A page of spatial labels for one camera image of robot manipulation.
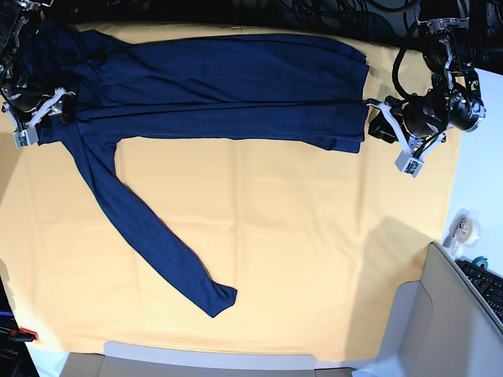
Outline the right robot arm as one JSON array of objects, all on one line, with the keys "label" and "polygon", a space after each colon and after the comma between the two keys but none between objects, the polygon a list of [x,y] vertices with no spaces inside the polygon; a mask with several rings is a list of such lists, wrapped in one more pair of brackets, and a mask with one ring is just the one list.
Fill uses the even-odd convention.
[{"label": "right robot arm", "polygon": [[45,20],[52,1],[1,2],[2,112],[17,130],[50,116],[76,121],[75,86],[60,75],[65,64],[82,60],[78,31]]}]

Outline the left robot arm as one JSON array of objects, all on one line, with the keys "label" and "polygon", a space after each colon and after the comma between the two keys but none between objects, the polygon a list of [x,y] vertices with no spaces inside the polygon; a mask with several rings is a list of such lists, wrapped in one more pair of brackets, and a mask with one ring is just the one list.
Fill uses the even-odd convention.
[{"label": "left robot arm", "polygon": [[[399,81],[399,70],[414,35],[419,37],[422,56],[431,71],[431,89],[424,95],[407,92]],[[400,98],[388,96],[385,101],[407,141],[429,145],[449,126],[471,132],[486,115],[464,19],[447,17],[413,23],[395,58],[391,78]]]}]

